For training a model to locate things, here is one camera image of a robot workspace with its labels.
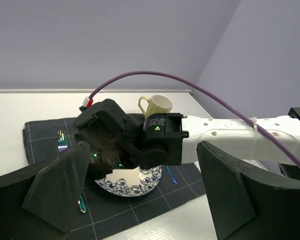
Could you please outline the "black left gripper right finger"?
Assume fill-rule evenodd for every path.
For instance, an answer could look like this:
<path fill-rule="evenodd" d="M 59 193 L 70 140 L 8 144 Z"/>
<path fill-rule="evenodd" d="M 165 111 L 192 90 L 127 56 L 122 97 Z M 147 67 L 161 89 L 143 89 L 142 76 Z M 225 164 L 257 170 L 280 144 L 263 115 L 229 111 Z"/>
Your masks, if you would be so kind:
<path fill-rule="evenodd" d="M 300 180 L 197 145 L 204 188 L 219 240 L 300 240 Z"/>

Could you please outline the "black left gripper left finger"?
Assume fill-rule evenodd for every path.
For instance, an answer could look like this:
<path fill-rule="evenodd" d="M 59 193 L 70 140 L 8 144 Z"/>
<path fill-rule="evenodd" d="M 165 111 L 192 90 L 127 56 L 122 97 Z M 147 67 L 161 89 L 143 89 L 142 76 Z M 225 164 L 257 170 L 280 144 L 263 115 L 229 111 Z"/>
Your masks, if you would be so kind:
<path fill-rule="evenodd" d="M 90 161 L 79 142 L 0 176 L 0 240 L 63 240 L 71 231 Z"/>

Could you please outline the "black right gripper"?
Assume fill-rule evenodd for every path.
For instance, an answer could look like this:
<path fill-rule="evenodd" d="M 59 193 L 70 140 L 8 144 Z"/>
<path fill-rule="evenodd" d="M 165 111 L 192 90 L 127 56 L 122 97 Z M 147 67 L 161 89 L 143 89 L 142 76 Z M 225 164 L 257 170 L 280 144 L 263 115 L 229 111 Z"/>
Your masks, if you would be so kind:
<path fill-rule="evenodd" d="M 89 144 L 88 177 L 105 177 L 113 170 L 138 167 L 132 159 L 138 150 L 145 117 L 141 113 L 125 113 L 112 99 L 81 106 L 74 120 L 76 142 Z"/>

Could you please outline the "blue floral white plate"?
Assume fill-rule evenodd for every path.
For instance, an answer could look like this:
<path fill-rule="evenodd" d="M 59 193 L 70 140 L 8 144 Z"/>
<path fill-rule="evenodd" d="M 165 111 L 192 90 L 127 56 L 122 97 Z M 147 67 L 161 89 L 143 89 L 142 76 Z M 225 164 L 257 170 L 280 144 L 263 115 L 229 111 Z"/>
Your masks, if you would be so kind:
<path fill-rule="evenodd" d="M 115 169 L 105 178 L 95 180 L 96 184 L 107 192 L 120 197 L 140 197 L 153 191 L 162 177 L 162 167 L 148 170 Z"/>

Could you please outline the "pale yellow mug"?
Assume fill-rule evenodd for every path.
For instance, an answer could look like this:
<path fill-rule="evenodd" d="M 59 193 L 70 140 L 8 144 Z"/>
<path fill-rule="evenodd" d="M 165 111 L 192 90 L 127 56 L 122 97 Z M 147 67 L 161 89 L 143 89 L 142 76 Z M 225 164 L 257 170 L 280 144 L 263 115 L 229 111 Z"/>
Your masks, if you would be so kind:
<path fill-rule="evenodd" d="M 145 100 L 148 104 L 146 110 L 144 110 L 141 105 L 142 100 Z M 173 106 L 173 102 L 168 97 L 161 94 L 155 94 L 151 97 L 141 96 L 138 100 L 138 107 L 144 115 L 145 120 L 153 114 L 169 113 Z"/>

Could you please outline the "dark grey checked cloth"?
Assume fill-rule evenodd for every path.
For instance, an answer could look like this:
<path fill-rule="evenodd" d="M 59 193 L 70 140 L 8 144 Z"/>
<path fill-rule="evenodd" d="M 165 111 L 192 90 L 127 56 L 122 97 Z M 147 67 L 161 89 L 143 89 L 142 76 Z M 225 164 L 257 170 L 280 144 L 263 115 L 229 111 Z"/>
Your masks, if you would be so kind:
<path fill-rule="evenodd" d="M 58 131 L 63 130 L 69 146 L 76 141 L 73 118 L 30 121 L 24 124 L 23 144 L 29 164 L 57 154 Z M 67 240 L 102 240 L 169 212 L 206 193 L 195 164 L 170 166 L 178 181 L 174 184 L 166 167 L 158 186 L 138 197 L 114 195 L 96 182 L 87 181 L 81 196 L 87 212 L 77 211 Z"/>

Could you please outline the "iridescent purple spoon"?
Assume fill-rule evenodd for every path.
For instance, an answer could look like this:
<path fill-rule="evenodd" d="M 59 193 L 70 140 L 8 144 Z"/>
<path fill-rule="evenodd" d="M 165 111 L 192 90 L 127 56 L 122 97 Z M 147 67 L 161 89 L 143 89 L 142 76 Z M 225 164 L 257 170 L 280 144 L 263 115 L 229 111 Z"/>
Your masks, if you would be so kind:
<path fill-rule="evenodd" d="M 174 183 L 175 185 L 178 185 L 179 183 L 178 183 L 176 177 L 174 176 L 173 172 L 171 171 L 170 167 L 166 165 L 165 168 L 166 168 L 166 170 L 167 170 L 167 172 L 168 172 L 168 174 L 169 174 L 171 180 L 173 181 L 173 183 Z"/>

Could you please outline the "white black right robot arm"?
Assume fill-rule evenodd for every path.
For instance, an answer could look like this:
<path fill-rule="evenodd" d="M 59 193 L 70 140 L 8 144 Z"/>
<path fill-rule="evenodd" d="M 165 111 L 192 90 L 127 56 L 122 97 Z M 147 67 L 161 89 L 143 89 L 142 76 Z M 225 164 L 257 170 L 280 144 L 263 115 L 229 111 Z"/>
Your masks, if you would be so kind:
<path fill-rule="evenodd" d="M 242 160 L 300 164 L 300 109 L 275 118 L 209 119 L 181 113 L 127 114 L 112 99 L 81 107 L 75 139 L 89 144 L 88 173 L 101 179 L 115 169 L 148 170 L 196 162 L 206 141 Z"/>

